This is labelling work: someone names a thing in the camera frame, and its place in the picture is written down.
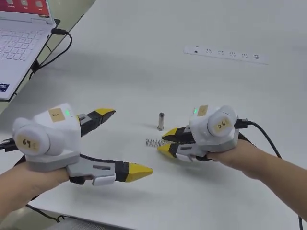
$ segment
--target laptop screen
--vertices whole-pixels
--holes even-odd
[[[50,16],[47,0],[0,0],[0,11]]]

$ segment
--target trigger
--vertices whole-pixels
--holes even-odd
[[[116,175],[113,176],[103,176],[103,177],[96,177],[93,179],[93,186],[102,186],[113,184],[115,181]]]

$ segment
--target laptop keyboard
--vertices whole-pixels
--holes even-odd
[[[0,28],[0,60],[26,61],[44,30],[6,30]]]

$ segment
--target paper label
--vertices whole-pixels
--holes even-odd
[[[24,135],[19,135],[17,137],[16,146],[23,149],[31,150],[33,152],[38,152],[40,143],[38,140],[25,137]]]
[[[220,120],[215,126],[214,126],[214,130],[216,133],[220,133],[223,130],[225,130],[226,128],[231,126],[231,122],[229,121],[228,118],[224,118],[222,120]]]
[[[208,105],[202,105],[198,109],[197,116],[206,116],[208,112]]]
[[[53,122],[64,121],[65,116],[60,108],[49,109],[49,114]]]

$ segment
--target laptop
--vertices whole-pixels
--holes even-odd
[[[0,0],[0,101],[9,101],[56,23],[48,0]]]

